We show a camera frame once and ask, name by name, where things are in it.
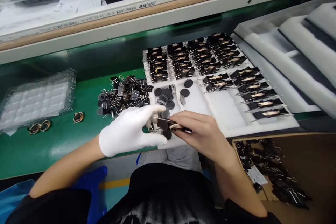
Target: white paper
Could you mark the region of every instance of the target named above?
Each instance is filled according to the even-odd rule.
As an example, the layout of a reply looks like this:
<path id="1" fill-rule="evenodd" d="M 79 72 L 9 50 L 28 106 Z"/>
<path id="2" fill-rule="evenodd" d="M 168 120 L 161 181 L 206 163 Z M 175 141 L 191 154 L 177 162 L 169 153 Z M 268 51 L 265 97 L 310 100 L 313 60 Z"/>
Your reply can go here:
<path id="1" fill-rule="evenodd" d="M 258 183 L 259 185 L 268 184 L 268 181 L 265 179 L 265 177 L 261 174 L 261 172 L 255 165 L 252 166 L 251 169 L 247 169 L 247 175 L 250 177 L 253 184 L 254 183 Z"/>
<path id="2" fill-rule="evenodd" d="M 58 13 L 76 13 L 82 0 L 59 0 L 58 5 L 55 8 L 55 12 Z"/>
<path id="3" fill-rule="evenodd" d="M 100 7 L 102 4 L 101 2 L 102 0 L 82 0 L 77 12 L 82 12 L 88 9 Z"/>

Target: wooden edge strip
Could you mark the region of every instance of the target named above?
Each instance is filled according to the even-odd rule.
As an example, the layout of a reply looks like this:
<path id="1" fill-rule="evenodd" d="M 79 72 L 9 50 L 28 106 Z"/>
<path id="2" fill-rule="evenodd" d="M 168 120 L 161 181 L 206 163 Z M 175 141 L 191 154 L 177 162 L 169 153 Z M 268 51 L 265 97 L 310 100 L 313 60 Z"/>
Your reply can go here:
<path id="1" fill-rule="evenodd" d="M 41 41 L 45 41 L 49 39 L 54 39 L 57 37 L 66 36 L 66 35 L 70 35 L 70 34 L 74 34 L 78 32 L 83 32 L 86 30 L 91 30 L 91 29 L 102 27 L 102 26 L 112 25 L 115 23 L 120 23 L 120 22 L 124 22 L 127 20 L 131 20 L 131 19 L 141 18 L 144 16 L 177 9 L 177 8 L 181 8 L 181 7 L 188 6 L 188 5 L 198 4 L 201 2 L 205 2 L 205 1 L 209 1 L 209 0 L 175 0 L 172 2 L 167 2 L 164 4 L 148 7 L 145 9 L 140 9 L 140 10 L 127 12 L 127 13 L 119 14 L 119 15 L 112 16 L 112 17 L 106 17 L 103 19 L 78 24 L 76 26 L 65 27 L 59 30 L 55 30 L 55 31 L 48 31 L 45 33 L 29 36 L 26 38 L 19 38 L 16 40 L 1 43 L 0 51 L 16 48 L 20 46 L 25 46 L 28 44 L 33 44 L 33 43 L 37 43 L 37 42 L 41 42 Z"/>
<path id="2" fill-rule="evenodd" d="M 232 142 L 246 141 L 253 139 L 265 139 L 265 138 L 278 138 L 278 137 L 294 137 L 299 135 L 331 135 L 336 134 L 336 132 L 298 132 L 298 133 L 287 133 L 287 134 L 276 134 L 276 135 L 265 135 L 265 136 L 251 136 L 246 138 L 236 138 L 232 139 Z"/>

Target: black sleeve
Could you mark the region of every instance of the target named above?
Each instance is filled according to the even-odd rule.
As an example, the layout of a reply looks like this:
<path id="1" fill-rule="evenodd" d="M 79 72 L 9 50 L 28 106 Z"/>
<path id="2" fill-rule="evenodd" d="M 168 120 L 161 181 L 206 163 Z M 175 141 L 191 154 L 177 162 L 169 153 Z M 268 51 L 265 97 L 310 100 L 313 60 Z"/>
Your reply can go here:
<path id="1" fill-rule="evenodd" d="M 86 223 L 91 193 L 84 189 L 61 189 L 38 198 L 24 197 L 5 224 Z"/>
<path id="2" fill-rule="evenodd" d="M 278 218 L 270 212 L 268 212 L 266 218 L 259 218 L 250 214 L 230 199 L 227 199 L 225 202 L 225 213 L 228 223 L 281 224 Z"/>

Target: gloved hand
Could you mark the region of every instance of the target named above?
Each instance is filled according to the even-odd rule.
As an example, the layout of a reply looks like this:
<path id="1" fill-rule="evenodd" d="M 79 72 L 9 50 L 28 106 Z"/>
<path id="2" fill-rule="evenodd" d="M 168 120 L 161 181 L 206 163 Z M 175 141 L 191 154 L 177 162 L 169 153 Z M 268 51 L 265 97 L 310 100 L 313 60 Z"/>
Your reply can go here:
<path id="1" fill-rule="evenodd" d="M 142 127 L 151 127 L 152 116 L 165 111 L 162 105 L 147 105 L 142 108 L 131 107 L 106 126 L 99 134 L 99 146 L 106 157 L 112 157 L 122 152 L 141 149 L 146 146 L 156 146 L 167 143 L 167 138 L 156 133 L 144 133 Z"/>

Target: blue object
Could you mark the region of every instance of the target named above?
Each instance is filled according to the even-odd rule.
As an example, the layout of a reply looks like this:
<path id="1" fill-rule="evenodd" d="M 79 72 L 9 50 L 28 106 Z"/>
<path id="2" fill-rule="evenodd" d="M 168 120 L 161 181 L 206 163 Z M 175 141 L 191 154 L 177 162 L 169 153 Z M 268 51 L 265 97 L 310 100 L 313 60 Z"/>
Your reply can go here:
<path id="1" fill-rule="evenodd" d="M 139 156 L 138 156 L 138 158 L 136 159 L 136 163 L 137 163 L 136 165 L 138 165 L 138 163 L 139 163 L 139 159 L 140 159 L 141 154 L 142 154 L 142 152 L 139 153 Z"/>
<path id="2" fill-rule="evenodd" d="M 107 167 L 100 166 L 94 171 L 84 173 L 71 188 L 86 189 L 91 192 L 91 205 L 87 224 L 96 224 L 107 212 L 104 191 L 99 190 L 99 183 L 106 177 Z"/>
<path id="3" fill-rule="evenodd" d="M 0 192 L 0 224 L 4 224 L 8 216 L 20 201 L 30 192 L 35 180 L 30 179 L 17 183 Z"/>

